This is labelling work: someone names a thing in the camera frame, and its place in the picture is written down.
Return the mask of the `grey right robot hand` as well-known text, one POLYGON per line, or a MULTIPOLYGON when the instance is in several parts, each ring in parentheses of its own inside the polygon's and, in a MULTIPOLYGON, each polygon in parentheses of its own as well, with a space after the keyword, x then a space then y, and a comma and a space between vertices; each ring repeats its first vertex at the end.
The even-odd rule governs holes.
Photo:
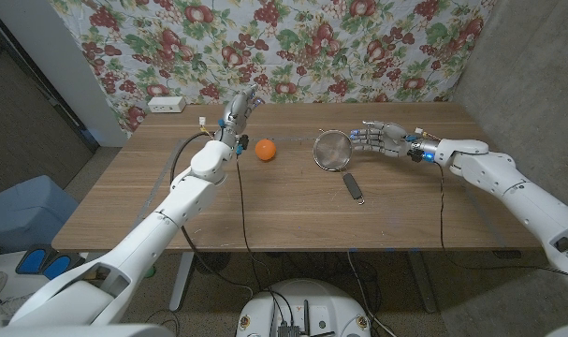
POLYGON ((397 124, 380 121, 363 121, 364 127, 350 132, 355 151, 370 151, 389 157, 407 156, 411 142, 406 130, 397 124))

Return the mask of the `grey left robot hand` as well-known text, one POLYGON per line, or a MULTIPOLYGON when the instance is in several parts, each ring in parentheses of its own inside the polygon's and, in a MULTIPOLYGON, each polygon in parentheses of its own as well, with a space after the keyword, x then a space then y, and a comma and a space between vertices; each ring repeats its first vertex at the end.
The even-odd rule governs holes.
POLYGON ((262 102, 256 96, 257 84, 238 92, 225 106, 224 116, 214 138, 233 147, 236 137, 244 131, 253 110, 262 102))

